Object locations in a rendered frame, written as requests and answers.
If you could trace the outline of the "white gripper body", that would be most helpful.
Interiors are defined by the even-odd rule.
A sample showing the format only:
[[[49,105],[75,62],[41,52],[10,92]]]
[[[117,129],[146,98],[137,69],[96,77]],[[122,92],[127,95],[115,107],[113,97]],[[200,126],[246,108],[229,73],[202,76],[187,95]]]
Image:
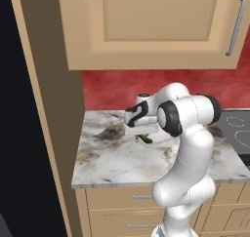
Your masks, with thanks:
[[[155,134],[159,129],[155,116],[148,116],[137,120],[134,127],[129,127],[127,124],[124,127],[127,136]]]

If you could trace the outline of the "green squash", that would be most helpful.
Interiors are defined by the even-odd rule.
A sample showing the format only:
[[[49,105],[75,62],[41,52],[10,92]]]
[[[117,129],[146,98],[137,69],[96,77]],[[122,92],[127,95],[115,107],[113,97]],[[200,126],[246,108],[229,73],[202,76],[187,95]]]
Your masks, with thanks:
[[[152,139],[148,135],[136,135],[136,139],[141,139],[144,143],[153,143]]]

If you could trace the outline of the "beige fridge housing panel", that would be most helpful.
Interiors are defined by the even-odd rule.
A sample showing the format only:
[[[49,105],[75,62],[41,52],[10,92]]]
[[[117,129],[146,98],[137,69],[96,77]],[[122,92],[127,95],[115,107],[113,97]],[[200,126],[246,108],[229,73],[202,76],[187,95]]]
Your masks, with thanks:
[[[59,0],[12,0],[67,237],[83,237],[71,189],[83,117],[82,77],[67,67]]]

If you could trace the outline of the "black fridge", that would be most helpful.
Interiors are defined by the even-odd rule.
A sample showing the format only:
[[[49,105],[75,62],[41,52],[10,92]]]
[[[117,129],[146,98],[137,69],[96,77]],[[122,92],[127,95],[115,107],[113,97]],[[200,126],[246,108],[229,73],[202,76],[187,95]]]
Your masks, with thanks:
[[[0,0],[0,215],[12,237],[67,237],[11,0]]]

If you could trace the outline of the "beige drawer front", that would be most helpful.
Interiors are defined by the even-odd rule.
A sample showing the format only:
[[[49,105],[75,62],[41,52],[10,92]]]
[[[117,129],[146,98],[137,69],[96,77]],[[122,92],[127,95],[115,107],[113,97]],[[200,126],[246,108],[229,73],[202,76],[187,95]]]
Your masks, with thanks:
[[[155,228],[128,228],[132,225],[158,225],[163,219],[161,208],[124,210],[92,210],[90,213],[92,237],[150,237]]]
[[[90,210],[156,207],[152,199],[133,199],[132,195],[151,196],[150,186],[87,188]]]

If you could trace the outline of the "grey hob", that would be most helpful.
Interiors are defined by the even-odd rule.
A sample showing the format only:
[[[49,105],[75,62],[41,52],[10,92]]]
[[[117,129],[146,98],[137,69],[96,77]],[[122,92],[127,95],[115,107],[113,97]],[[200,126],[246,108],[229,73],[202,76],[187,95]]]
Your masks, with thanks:
[[[250,110],[223,110],[218,127],[246,166],[250,166]]]

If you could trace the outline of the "beige base cupboard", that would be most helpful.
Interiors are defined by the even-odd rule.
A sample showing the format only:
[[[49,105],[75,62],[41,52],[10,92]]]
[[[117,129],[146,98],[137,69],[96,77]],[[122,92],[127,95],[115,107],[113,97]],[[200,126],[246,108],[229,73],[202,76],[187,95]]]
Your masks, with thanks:
[[[250,237],[250,182],[219,184],[200,237]]]

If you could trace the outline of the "beige wall cupboard door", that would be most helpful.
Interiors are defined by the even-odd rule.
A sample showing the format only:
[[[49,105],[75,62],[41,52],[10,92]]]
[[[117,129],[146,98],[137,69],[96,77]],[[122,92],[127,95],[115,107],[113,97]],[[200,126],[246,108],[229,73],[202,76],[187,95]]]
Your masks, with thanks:
[[[250,0],[230,57],[240,0],[59,0],[71,70],[234,69]]]

